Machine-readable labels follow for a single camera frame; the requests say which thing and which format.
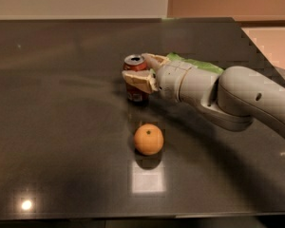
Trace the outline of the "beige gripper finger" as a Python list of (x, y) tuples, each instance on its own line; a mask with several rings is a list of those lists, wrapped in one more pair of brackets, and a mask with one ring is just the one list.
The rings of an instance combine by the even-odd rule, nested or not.
[(166, 56), (162, 55), (143, 53), (142, 57), (146, 61), (147, 66), (154, 70), (159, 70), (162, 66), (166, 65), (169, 62), (169, 59)]
[(156, 73), (153, 69), (149, 70), (124, 70), (122, 72), (123, 79), (131, 86), (136, 87), (140, 91), (151, 94), (159, 90)]

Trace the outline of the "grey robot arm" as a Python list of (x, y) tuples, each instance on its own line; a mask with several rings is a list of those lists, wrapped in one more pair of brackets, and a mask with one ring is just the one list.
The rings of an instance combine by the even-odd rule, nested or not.
[(160, 55), (131, 54), (123, 61), (123, 79), (134, 102), (157, 92), (224, 129), (242, 131), (257, 119), (285, 139), (285, 87), (248, 67), (216, 73)]

